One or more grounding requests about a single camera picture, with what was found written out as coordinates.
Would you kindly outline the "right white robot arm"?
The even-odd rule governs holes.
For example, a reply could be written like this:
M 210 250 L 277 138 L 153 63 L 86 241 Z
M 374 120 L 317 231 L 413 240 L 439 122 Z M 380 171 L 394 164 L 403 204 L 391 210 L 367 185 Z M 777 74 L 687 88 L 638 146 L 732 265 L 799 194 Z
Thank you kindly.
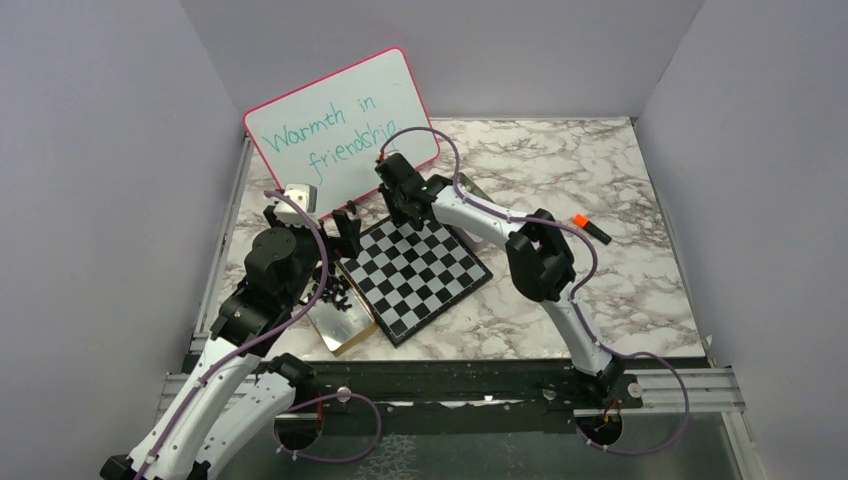
M 604 345 L 588 305 L 578 297 L 573 252 L 548 211 L 514 212 L 471 194 L 456 180 L 424 178 L 399 153 L 380 155 L 375 171 L 395 223 L 420 230 L 438 222 L 502 250 L 515 289 L 544 309 L 565 341 L 579 398 L 606 407 L 619 397 L 623 359 Z

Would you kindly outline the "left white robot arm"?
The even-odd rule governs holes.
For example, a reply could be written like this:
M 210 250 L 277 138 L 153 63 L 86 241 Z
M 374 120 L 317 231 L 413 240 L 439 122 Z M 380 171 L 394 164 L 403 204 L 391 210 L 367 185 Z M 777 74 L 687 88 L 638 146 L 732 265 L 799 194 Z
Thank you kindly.
M 333 262 L 360 253 L 361 222 L 336 210 L 338 233 L 330 235 L 299 207 L 278 203 L 264 215 L 269 226 L 254 237 L 245 275 L 221 304 L 188 379 L 150 433 L 104 463 L 101 478 L 214 479 L 276 414 L 313 401 L 314 370 L 291 354 L 273 358 L 245 397 L 230 399 L 305 315 L 307 291 L 326 288 Z

